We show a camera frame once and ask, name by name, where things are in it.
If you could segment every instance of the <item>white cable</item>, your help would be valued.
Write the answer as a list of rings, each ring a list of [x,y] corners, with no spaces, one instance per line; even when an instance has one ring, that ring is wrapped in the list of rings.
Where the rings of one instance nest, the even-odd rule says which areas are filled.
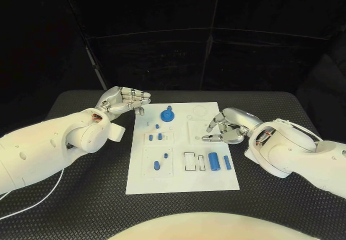
[[[60,170],[60,175],[59,175],[59,179],[57,179],[57,181],[56,181],[56,184],[54,184],[54,186],[53,186],[49,194],[43,197],[43,199],[41,199],[36,204],[33,204],[30,207],[27,207],[27,208],[24,208],[23,210],[20,210],[20,211],[8,214],[7,216],[2,216],[2,217],[0,218],[0,220],[8,218],[10,216],[13,216],[13,215],[15,215],[15,214],[20,214],[20,213],[24,212],[26,210],[28,210],[28,209],[31,209],[33,207],[36,207],[36,206],[46,200],[46,198],[49,197],[49,195],[51,194],[51,192],[54,191],[54,189],[56,189],[56,187],[57,187],[57,185],[59,185],[59,182],[60,182],[60,180],[62,180],[62,176],[63,176],[63,169]]]
[[[304,132],[307,132],[308,134],[311,134],[320,141],[323,141],[323,139],[308,130],[308,129],[305,129],[302,126],[299,126],[297,123],[294,123],[294,122],[289,122],[288,120],[282,120],[282,119],[276,119],[275,120],[278,123],[279,122],[284,122],[284,123],[286,123],[286,124],[291,124],[295,128],[298,128],[299,130],[302,130]]]
[[[11,191],[8,191],[1,197],[0,197],[0,201],[4,199],[4,197],[10,194]]]

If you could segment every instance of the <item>textured black mat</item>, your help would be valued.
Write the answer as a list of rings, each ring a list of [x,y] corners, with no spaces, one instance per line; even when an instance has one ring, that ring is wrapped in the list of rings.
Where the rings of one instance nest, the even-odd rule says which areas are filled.
[[[151,91],[151,103],[217,102],[263,121],[286,119],[315,132],[295,97],[284,92]],[[64,92],[47,118],[92,108],[102,91]],[[64,169],[46,201],[0,222],[0,239],[106,239],[132,225],[186,212],[222,212],[278,223],[321,239],[346,238],[346,200],[318,190],[297,175],[281,179],[243,156],[246,141],[230,145],[237,191],[125,195],[134,113],[115,123],[125,127],[121,142],[80,157]],[[0,201],[0,216],[34,204],[50,191],[59,173],[14,191]]]

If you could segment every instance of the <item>blue knob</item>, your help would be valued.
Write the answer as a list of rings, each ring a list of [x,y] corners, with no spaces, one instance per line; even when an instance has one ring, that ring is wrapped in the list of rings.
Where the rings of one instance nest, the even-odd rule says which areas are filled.
[[[160,163],[158,163],[158,161],[154,161],[152,162],[152,169],[157,171],[157,170],[160,170]]]
[[[164,122],[170,122],[174,119],[174,113],[171,111],[171,106],[167,106],[167,110],[160,113],[160,119]]]

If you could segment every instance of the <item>white board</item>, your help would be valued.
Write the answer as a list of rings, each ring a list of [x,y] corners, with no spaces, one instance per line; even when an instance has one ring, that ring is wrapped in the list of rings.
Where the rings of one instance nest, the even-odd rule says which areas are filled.
[[[167,106],[174,113],[170,122],[160,118]],[[239,190],[227,144],[201,141],[210,120],[219,113],[217,103],[160,103],[142,108],[145,114],[135,116],[134,122],[125,194]],[[210,134],[219,133],[214,127]],[[217,154],[219,171],[210,170],[207,154],[212,152]],[[227,156],[230,170],[223,156]]]

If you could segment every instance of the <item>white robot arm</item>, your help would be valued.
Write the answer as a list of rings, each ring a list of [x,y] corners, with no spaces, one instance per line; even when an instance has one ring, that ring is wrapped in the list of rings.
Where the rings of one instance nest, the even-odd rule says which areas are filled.
[[[95,108],[27,126],[0,138],[0,194],[46,179],[85,154],[119,142],[125,128],[111,121],[126,111],[142,115],[150,94],[112,87]]]
[[[237,144],[249,137],[245,156],[276,177],[298,173],[320,189],[346,198],[346,144],[323,141],[304,127],[276,119],[262,122],[248,112],[226,108],[214,116],[206,131],[219,126],[219,135],[206,142]]]

